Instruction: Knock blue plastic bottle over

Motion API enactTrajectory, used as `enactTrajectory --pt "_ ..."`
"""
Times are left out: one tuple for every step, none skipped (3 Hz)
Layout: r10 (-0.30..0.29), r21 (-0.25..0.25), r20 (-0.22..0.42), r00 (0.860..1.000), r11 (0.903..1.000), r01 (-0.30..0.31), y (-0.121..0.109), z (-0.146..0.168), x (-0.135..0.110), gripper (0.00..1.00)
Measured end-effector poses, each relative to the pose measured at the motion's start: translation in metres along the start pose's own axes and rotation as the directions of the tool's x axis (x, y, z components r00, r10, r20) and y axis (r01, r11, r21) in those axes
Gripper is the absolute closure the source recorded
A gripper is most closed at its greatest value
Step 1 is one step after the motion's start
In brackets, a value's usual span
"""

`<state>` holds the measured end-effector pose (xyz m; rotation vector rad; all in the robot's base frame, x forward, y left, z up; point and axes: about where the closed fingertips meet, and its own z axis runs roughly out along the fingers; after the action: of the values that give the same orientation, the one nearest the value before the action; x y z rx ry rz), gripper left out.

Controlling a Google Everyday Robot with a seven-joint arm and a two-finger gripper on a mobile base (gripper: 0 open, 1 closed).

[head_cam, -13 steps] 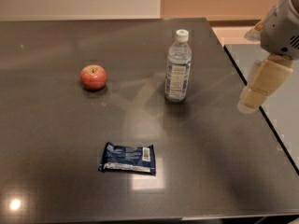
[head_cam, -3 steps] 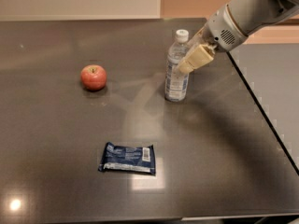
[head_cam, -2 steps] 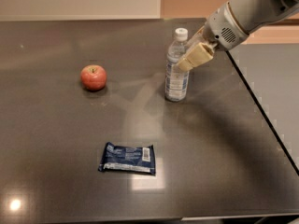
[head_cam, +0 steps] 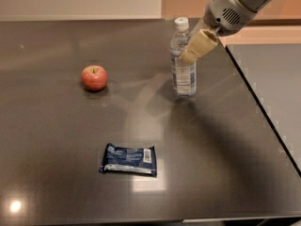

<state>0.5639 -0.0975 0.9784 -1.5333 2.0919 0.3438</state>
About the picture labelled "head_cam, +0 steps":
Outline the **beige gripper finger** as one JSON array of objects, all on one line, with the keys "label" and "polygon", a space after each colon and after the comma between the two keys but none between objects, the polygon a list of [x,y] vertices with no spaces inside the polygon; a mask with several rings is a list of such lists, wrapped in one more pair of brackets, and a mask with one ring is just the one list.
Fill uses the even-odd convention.
[{"label": "beige gripper finger", "polygon": [[200,29],[193,35],[180,55],[180,61],[184,64],[196,62],[207,55],[218,45],[218,37],[208,29]]}]

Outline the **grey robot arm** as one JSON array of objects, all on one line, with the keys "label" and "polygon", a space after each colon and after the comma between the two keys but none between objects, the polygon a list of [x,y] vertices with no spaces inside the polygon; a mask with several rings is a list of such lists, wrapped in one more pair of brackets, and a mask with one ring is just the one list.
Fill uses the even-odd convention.
[{"label": "grey robot arm", "polygon": [[180,55],[181,62],[190,64],[211,52],[218,44],[218,37],[239,32],[271,1],[209,0]]}]

